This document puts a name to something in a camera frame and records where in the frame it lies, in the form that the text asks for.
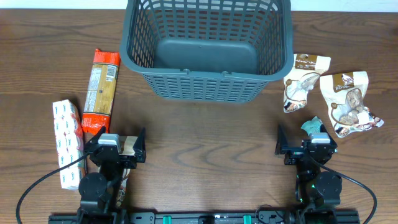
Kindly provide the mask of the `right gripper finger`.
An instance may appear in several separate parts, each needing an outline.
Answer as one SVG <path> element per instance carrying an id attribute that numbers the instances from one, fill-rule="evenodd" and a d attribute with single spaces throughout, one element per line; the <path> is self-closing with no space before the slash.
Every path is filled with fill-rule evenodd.
<path id="1" fill-rule="evenodd" d="M 330 136 L 330 134 L 328 133 L 328 131 L 327 131 L 327 129 L 326 129 L 326 127 L 325 127 L 324 124 L 321 124 L 321 125 L 320 125 L 320 132 L 321 132 L 321 133 L 326 133 L 326 134 L 328 135 L 328 137 L 329 137 L 330 140 L 333 139 L 333 138 Z"/>
<path id="2" fill-rule="evenodd" d="M 277 128 L 277 142 L 276 142 L 276 149 L 283 149 L 284 147 L 288 146 L 288 141 L 284 130 L 281 125 L 278 125 Z"/>

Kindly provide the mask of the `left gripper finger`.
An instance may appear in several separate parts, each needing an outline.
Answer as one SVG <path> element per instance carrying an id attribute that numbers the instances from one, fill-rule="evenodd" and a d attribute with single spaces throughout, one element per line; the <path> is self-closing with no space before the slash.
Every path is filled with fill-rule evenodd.
<path id="1" fill-rule="evenodd" d="M 142 128 L 140 130 L 140 133 L 139 133 L 135 143 L 134 143 L 134 151 L 135 152 L 145 152 L 146 151 L 145 136 L 146 136 L 146 129 Z"/>
<path id="2" fill-rule="evenodd" d="M 97 144 L 99 138 L 101 137 L 102 134 L 104 134 L 106 132 L 106 127 L 102 126 L 99 131 L 91 138 L 91 142 L 93 144 Z"/>

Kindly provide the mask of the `teal small snack packet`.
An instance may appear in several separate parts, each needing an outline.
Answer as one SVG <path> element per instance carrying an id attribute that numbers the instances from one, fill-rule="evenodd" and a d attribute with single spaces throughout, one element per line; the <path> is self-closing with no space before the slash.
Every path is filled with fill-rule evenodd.
<path id="1" fill-rule="evenodd" d="M 301 126 L 301 129 L 310 136 L 311 134 L 320 133 L 322 125 L 323 122 L 317 116 L 315 116 L 311 120 L 304 122 Z"/>

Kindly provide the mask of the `cream pouch with label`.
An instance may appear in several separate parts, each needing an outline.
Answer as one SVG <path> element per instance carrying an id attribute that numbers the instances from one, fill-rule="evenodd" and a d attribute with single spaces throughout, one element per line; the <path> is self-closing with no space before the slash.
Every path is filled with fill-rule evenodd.
<path id="1" fill-rule="evenodd" d="M 146 160 L 144 139 L 137 136 L 102 134 L 98 143 L 101 145 L 101 165 L 98 171 L 108 182 L 114 182 L 111 185 L 113 203 L 116 208 L 120 208 L 126 196 L 130 171 L 137 167 L 137 163 L 144 163 Z"/>

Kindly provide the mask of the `white tissue pack bundle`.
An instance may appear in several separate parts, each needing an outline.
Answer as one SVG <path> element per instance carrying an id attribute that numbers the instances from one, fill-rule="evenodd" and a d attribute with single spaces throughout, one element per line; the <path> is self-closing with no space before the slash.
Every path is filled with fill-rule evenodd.
<path id="1" fill-rule="evenodd" d="M 83 131 L 76 106 L 69 100 L 52 104 L 55 142 L 59 167 L 75 162 L 83 156 Z M 60 171 L 63 189 L 77 190 L 85 175 L 85 160 Z"/>

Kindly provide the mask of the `cream pouch with mushrooms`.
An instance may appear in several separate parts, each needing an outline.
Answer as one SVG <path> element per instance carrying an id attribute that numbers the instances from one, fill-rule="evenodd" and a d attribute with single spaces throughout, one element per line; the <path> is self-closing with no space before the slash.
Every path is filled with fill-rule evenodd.
<path id="1" fill-rule="evenodd" d="M 328 106 L 328 116 L 339 138 L 380 128 L 384 124 L 364 105 L 368 85 L 369 77 L 365 71 L 320 77 L 320 89 Z"/>

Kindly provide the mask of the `cream brown snack pouch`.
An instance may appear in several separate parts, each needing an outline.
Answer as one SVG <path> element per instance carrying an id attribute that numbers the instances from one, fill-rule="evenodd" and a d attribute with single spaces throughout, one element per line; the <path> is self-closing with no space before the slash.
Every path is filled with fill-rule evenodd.
<path id="1" fill-rule="evenodd" d="M 312 91 L 316 82 L 329 70 L 330 57 L 295 54 L 294 65 L 284 77 L 284 112 L 291 113 L 304 108 L 308 103 L 308 92 Z"/>

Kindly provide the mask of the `orange brown cracker package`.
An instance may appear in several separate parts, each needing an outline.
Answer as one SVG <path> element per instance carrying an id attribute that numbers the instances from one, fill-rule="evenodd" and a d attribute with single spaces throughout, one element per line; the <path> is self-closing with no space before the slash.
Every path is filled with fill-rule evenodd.
<path id="1" fill-rule="evenodd" d="M 120 55 L 95 50 L 81 125 L 85 133 L 96 134 L 102 127 L 109 132 Z"/>

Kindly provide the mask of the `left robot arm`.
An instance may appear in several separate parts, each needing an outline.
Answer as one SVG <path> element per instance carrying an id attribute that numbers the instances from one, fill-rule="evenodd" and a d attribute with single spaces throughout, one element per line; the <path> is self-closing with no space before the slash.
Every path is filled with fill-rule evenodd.
<path id="1" fill-rule="evenodd" d="M 127 171 L 146 161 L 145 136 L 144 128 L 137 137 L 121 137 L 103 126 L 85 144 L 83 152 L 99 171 L 80 181 L 78 223 L 129 223 L 128 212 L 117 201 Z"/>

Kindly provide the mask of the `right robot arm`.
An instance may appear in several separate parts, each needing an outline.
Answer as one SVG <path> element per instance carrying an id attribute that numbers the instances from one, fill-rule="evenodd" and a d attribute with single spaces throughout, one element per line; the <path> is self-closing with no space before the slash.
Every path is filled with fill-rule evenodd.
<path id="1" fill-rule="evenodd" d="M 335 207 L 341 202 L 342 179 L 330 171 L 321 170 L 336 148 L 337 143 L 324 125 L 297 147 L 288 144 L 282 126 L 278 126 L 275 154 L 284 156 L 285 165 L 296 167 L 295 196 L 300 202 L 299 206 L 285 212 L 284 223 L 338 222 Z"/>

